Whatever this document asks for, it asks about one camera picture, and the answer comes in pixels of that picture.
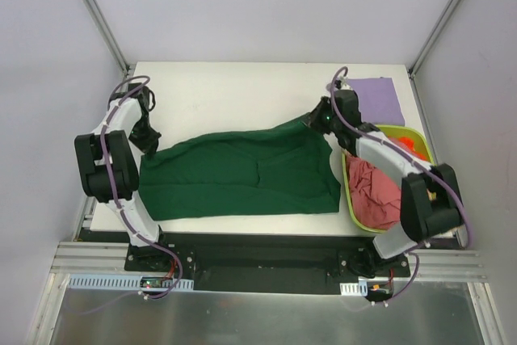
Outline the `green polo shirt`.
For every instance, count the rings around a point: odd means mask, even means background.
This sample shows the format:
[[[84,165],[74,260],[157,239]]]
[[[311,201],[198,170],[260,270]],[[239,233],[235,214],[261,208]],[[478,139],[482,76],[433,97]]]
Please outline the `green polo shirt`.
[[[143,157],[139,193],[149,215],[169,221],[337,212],[332,149],[305,121],[209,133]]]

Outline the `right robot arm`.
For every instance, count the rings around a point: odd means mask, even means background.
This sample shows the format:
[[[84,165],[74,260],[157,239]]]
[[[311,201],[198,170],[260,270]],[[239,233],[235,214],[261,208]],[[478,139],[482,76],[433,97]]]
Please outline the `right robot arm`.
[[[453,168],[418,158],[377,126],[364,122],[352,89],[332,86],[305,123],[319,133],[334,135],[342,149],[381,170],[401,191],[399,222],[348,259],[350,271],[382,276],[393,260],[428,238],[467,224]]]

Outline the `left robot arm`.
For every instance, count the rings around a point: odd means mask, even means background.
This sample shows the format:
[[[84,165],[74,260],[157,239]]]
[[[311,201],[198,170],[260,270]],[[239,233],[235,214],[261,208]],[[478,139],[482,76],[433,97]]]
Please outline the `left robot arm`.
[[[170,264],[161,227],[149,215],[139,193],[141,159],[158,151],[161,133],[150,123],[156,107],[149,76],[122,81],[111,93],[107,112],[90,133],[74,139],[82,189],[105,204],[129,236],[129,254],[152,271]]]

